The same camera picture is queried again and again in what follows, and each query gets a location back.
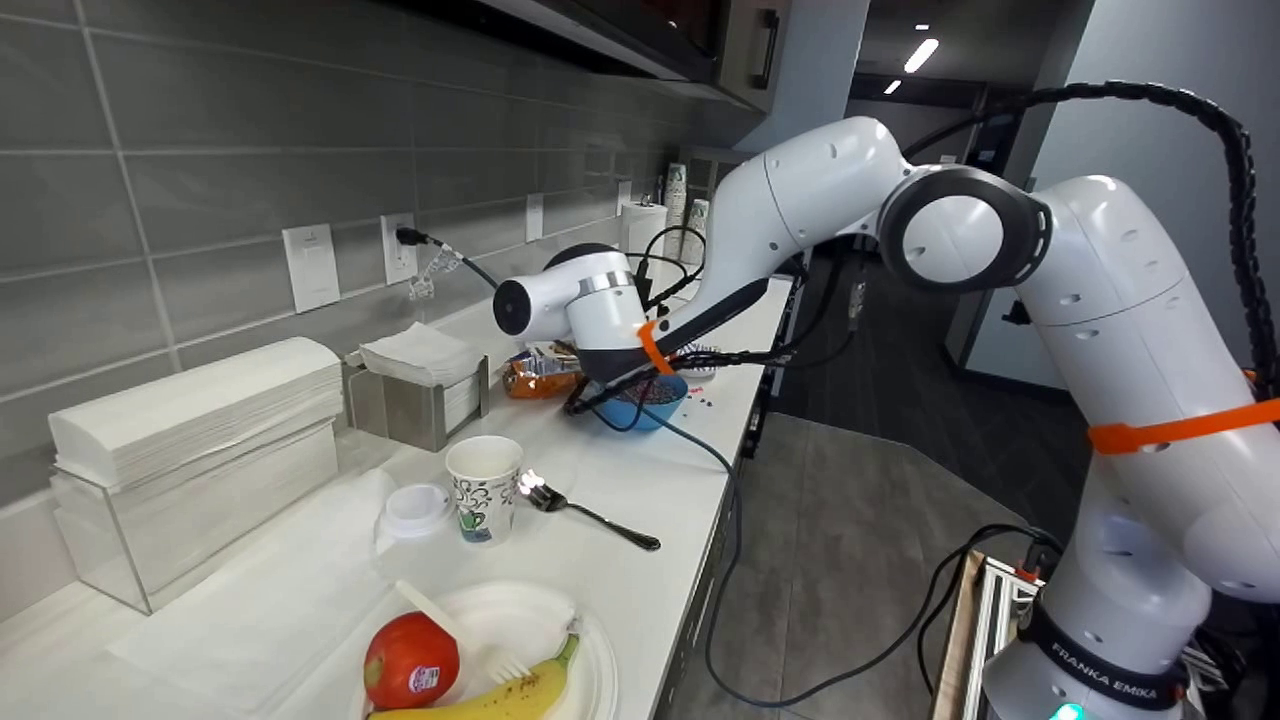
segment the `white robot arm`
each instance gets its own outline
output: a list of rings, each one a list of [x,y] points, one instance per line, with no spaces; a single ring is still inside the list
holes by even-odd
[[[911,166],[884,125],[842,120],[725,176],[702,290],[656,318],[659,350],[747,306],[777,264],[855,218],[875,218],[904,282],[1012,282],[1082,413],[1107,429],[1058,578],[990,668],[990,702],[1006,720],[1063,702],[1107,720],[1179,715],[1174,665],[1214,591],[1280,600],[1280,436],[1241,425],[1248,381],[1170,231],[1119,180],[1019,191],[971,166]],[[650,365],[638,340],[650,318],[630,279],[597,264],[557,264],[576,287],[539,312],[535,296],[553,290],[509,279],[495,318],[526,332],[519,315],[566,312],[586,368],[611,381]]]

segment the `tile backsplash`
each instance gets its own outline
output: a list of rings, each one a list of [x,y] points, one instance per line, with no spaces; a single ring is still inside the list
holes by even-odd
[[[693,98],[375,0],[0,0],[0,509],[54,406],[279,336],[337,350],[486,296],[384,282],[388,212],[495,275],[618,238]],[[544,195],[548,238],[526,238]],[[341,304],[292,312],[279,226],[334,222]]]

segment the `white countertop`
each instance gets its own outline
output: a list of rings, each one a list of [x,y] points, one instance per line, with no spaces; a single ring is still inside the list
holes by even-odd
[[[708,345],[771,345],[783,300],[790,279],[771,279],[769,296],[708,336]],[[456,315],[440,326],[462,332],[467,318],[471,315]],[[755,386],[761,368],[721,368],[693,400],[679,405],[674,425],[708,438],[725,457],[736,457]],[[493,549],[448,545],[448,561],[440,561],[440,551],[429,561],[421,555],[421,545],[396,545],[375,561],[375,568],[384,575],[410,575],[429,591],[486,578],[534,578],[574,595],[611,642],[619,671],[619,720],[654,715],[688,600],[708,561],[728,485],[725,469],[705,449],[693,449],[674,431],[618,436],[592,414],[561,414],[561,405],[495,400],[495,406],[466,431],[515,436],[527,449],[527,462],[569,501],[645,528],[659,536],[664,549],[640,551],[574,510],[539,517],[526,509],[512,536]],[[440,478],[440,460],[431,453],[353,431],[345,438],[350,470],[323,493],[366,485],[371,462],[396,485]],[[264,545],[273,545],[273,525],[240,545],[227,564],[253,561]],[[142,671],[109,649],[160,616],[136,616],[93,588],[70,583],[25,616],[0,622],[0,715],[236,715]],[[366,642],[370,633],[353,633],[345,649],[318,659],[318,671],[269,715],[353,720],[353,683]]]

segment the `yellow banana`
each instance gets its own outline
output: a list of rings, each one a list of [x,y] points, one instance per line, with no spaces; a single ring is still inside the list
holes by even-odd
[[[526,680],[499,683],[466,702],[371,710],[370,720],[539,720],[569,683],[569,659],[581,634],[569,633],[561,651],[539,659]]]

